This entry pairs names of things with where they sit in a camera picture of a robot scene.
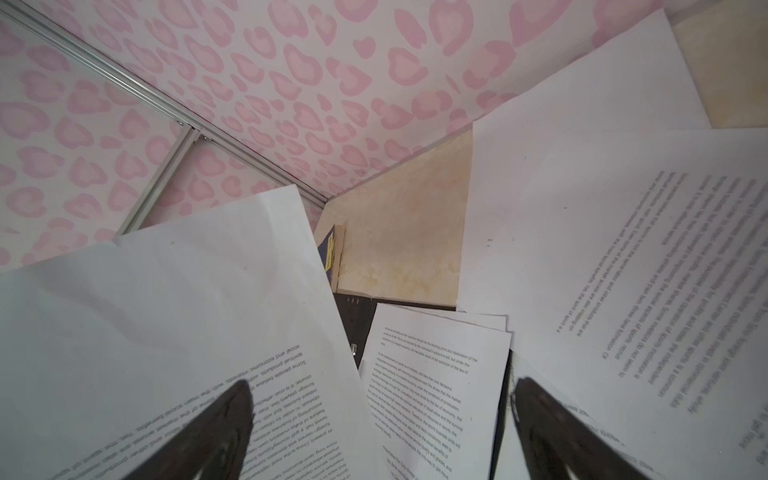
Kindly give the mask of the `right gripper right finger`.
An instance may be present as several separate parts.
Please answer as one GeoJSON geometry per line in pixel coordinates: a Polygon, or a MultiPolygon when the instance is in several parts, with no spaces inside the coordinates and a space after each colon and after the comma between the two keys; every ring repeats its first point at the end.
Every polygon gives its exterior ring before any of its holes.
{"type": "Polygon", "coordinates": [[[532,378],[512,393],[515,426],[529,475],[546,479],[643,479],[608,444],[532,378]]]}

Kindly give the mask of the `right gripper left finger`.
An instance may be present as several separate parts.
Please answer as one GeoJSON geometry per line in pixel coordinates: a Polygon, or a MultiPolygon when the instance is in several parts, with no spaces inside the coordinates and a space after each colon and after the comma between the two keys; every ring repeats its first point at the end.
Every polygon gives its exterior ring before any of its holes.
{"type": "Polygon", "coordinates": [[[252,429],[251,389],[238,380],[127,477],[237,479],[252,429]]]}

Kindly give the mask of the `text paper sheet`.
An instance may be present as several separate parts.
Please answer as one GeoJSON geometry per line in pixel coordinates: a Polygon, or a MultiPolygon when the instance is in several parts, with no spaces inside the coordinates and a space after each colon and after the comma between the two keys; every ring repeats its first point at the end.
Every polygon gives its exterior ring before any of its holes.
{"type": "Polygon", "coordinates": [[[538,189],[515,349],[668,479],[767,475],[767,133],[624,133],[538,189]]]}

